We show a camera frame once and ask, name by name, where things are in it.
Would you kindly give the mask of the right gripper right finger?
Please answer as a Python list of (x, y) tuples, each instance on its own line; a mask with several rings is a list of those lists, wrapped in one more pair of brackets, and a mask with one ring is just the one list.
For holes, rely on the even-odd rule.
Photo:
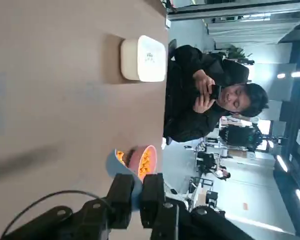
[(148, 174), (140, 194), (140, 218), (151, 240), (251, 240), (223, 214), (208, 206), (188, 211), (182, 201), (166, 197), (161, 173)]

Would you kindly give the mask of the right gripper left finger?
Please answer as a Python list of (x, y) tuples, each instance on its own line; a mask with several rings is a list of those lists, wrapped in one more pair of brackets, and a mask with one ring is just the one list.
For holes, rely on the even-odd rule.
[(50, 193), (21, 211), (1, 235), (3, 240), (107, 240), (112, 229), (127, 229), (132, 214), (135, 185), (130, 174), (118, 173), (105, 197), (93, 196), (82, 208), (73, 210), (56, 206), (10, 231), (11, 226), (28, 210), (55, 196)]

